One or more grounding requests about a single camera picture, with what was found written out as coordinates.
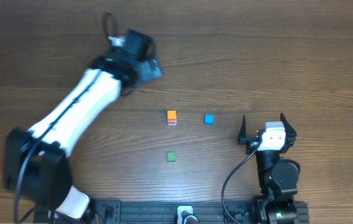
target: green cube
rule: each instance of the green cube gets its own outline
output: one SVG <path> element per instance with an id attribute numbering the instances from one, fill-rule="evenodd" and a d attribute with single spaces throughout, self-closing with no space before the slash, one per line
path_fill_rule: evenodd
<path id="1" fill-rule="evenodd" d="M 176 152 L 168 152 L 167 160 L 168 162 L 176 162 Z"/>

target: small block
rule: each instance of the small block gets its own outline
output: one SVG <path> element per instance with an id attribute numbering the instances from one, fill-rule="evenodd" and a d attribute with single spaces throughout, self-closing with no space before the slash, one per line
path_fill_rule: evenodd
<path id="1" fill-rule="evenodd" d="M 168 120 L 176 120 L 176 111 L 168 111 Z"/>
<path id="2" fill-rule="evenodd" d="M 176 152 L 168 152 L 167 153 L 167 161 L 168 162 L 176 162 Z"/>
<path id="3" fill-rule="evenodd" d="M 204 124 L 213 125 L 214 124 L 214 116 L 212 114 L 206 114 L 204 119 Z"/>

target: wooden tabletop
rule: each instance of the wooden tabletop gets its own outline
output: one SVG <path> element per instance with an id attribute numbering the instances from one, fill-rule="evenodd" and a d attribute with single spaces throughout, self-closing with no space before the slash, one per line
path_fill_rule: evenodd
<path id="1" fill-rule="evenodd" d="M 353 1 L 0 1 L 0 222 L 4 140 L 47 115 L 107 43 L 101 15 L 157 41 L 164 76 L 107 107 L 70 158 L 74 184 L 95 198 L 220 201 L 254 136 L 283 112 L 297 130 L 284 156 L 301 164 L 296 199 L 311 223 L 353 223 Z M 168 126 L 166 111 L 177 111 Z M 204 115 L 214 114 L 214 125 Z M 177 162 L 166 153 L 176 152 Z M 258 192 L 255 160 L 226 198 Z M 33 204 L 21 202 L 21 213 Z"/>

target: brown wooden surface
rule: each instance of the brown wooden surface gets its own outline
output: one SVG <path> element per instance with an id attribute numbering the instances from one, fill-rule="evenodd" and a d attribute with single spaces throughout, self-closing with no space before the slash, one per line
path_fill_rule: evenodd
<path id="1" fill-rule="evenodd" d="M 353 1 L 0 1 L 0 222 L 4 139 L 48 114 L 106 47 L 100 19 L 153 36 L 164 77 L 105 109 L 71 157 L 75 185 L 96 198 L 220 200 L 245 157 L 236 145 L 284 112 L 302 166 L 297 200 L 312 223 L 353 223 Z M 166 111 L 177 110 L 177 126 Z M 206 126 L 206 113 L 215 124 Z M 177 162 L 166 162 L 176 152 Z M 226 197 L 258 194 L 255 160 Z M 23 200 L 21 211 L 32 203 Z"/>

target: blue cube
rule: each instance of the blue cube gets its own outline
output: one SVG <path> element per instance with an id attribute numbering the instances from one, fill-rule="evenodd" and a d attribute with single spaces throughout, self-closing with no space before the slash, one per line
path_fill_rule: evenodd
<path id="1" fill-rule="evenodd" d="M 212 114 L 206 114 L 204 119 L 204 124 L 213 125 L 214 124 L 214 116 Z"/>

